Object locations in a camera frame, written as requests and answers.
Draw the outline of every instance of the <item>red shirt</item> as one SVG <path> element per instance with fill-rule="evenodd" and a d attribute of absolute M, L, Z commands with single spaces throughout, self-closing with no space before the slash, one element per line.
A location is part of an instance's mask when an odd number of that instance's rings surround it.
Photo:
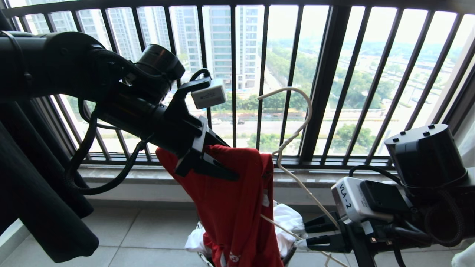
<path fill-rule="evenodd" d="M 274 226 L 260 218 L 273 218 L 273 170 L 270 154 L 256 149 L 206 146 L 204 151 L 239 174 L 228 181 L 193 170 L 174 174 L 177 157 L 157 149 L 157 157 L 197 206 L 217 267 L 283 267 Z"/>

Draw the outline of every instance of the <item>glass window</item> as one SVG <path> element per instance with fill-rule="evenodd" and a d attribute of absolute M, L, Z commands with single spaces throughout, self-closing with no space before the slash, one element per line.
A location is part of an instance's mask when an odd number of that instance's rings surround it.
<path fill-rule="evenodd" d="M 231 41 L 213 41 L 215 46 L 231 46 Z"/>
<path fill-rule="evenodd" d="M 213 31 L 231 31 L 231 26 L 213 26 Z"/>
<path fill-rule="evenodd" d="M 216 61 L 216 66 L 231 66 L 231 61 Z"/>
<path fill-rule="evenodd" d="M 230 67 L 216 67 L 214 68 L 216 72 L 231 72 Z"/>
<path fill-rule="evenodd" d="M 231 55 L 214 55 L 214 59 L 231 59 Z"/>
<path fill-rule="evenodd" d="M 231 53 L 231 48 L 214 48 L 215 53 Z"/>
<path fill-rule="evenodd" d="M 230 24 L 231 18 L 212 18 L 211 22 L 215 24 Z"/>
<path fill-rule="evenodd" d="M 231 16 L 231 10 L 211 10 L 213 16 Z"/>
<path fill-rule="evenodd" d="M 230 33 L 213 33 L 214 39 L 231 39 Z"/>

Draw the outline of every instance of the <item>tile floor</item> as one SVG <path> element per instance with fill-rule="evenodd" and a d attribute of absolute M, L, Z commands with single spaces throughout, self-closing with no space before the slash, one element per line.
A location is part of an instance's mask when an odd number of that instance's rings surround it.
<path fill-rule="evenodd" d="M 182 249 L 196 219 L 194 211 L 96 208 L 84 219 L 100 240 L 92 256 L 55 264 L 29 236 L 0 267 L 204 267 L 196 253 Z M 432 246 L 402 255 L 408 267 L 449 267 L 454 254 L 461 251 L 457 249 Z M 350 267 L 358 266 L 353 254 L 334 256 Z M 375 259 L 378 267 L 397 266 L 392 253 L 378 254 Z M 325 260 L 318 252 L 297 252 L 290 267 L 320 267 Z M 331 262 L 329 266 L 340 265 Z"/>

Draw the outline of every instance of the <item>white hanger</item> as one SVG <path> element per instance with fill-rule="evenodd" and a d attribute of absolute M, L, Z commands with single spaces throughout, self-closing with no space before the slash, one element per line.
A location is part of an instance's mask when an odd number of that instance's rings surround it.
<path fill-rule="evenodd" d="M 315 203 L 317 204 L 317 206 L 323 211 L 323 213 L 332 221 L 332 223 L 335 225 L 335 227 L 340 230 L 340 226 L 338 225 L 338 222 L 333 218 L 333 216 L 325 209 L 325 207 L 323 207 L 323 205 L 320 203 L 320 201 L 318 201 L 318 199 L 312 194 L 312 192 L 310 192 L 310 190 L 308 190 L 308 188 L 304 185 L 304 183 L 302 183 L 302 181 L 300 181 L 300 179 L 295 176 L 293 173 L 291 173 L 289 170 L 287 170 L 286 168 L 284 168 L 282 166 L 282 151 L 284 150 L 284 148 L 290 144 L 290 142 L 295 139 L 297 136 L 300 135 L 300 131 L 303 130 L 305 128 L 305 126 L 307 126 L 307 124 L 310 122 L 310 119 L 312 118 L 312 102 L 310 101 L 310 98 L 308 98 L 307 94 L 298 89 L 298 88 L 295 88 L 295 87 L 284 87 L 284 88 L 281 88 L 281 89 L 278 89 L 278 90 L 275 90 L 271 93 L 268 93 L 268 94 L 265 94 L 265 95 L 261 95 L 259 96 L 257 99 L 258 100 L 262 100 L 266 97 L 269 97 L 271 95 L 275 95 L 275 94 L 278 94 L 280 92 L 283 92 L 283 91 L 295 91 L 295 92 L 298 92 L 300 93 L 304 98 L 305 100 L 307 101 L 307 105 L 308 105 L 308 114 L 307 114 L 307 118 L 305 119 L 304 123 L 302 124 L 302 126 L 300 126 L 297 131 L 295 131 L 295 133 L 290 136 L 290 138 L 288 138 L 287 140 L 285 140 L 282 145 L 277 149 L 277 151 L 274 151 L 272 152 L 272 156 L 274 156 L 276 153 L 278 153 L 278 158 L 277 158 L 277 166 L 279 167 L 279 169 L 283 170 L 285 173 L 287 173 L 288 175 L 290 175 L 299 185 L 300 187 L 302 187 L 306 192 L 307 194 L 315 201 Z"/>

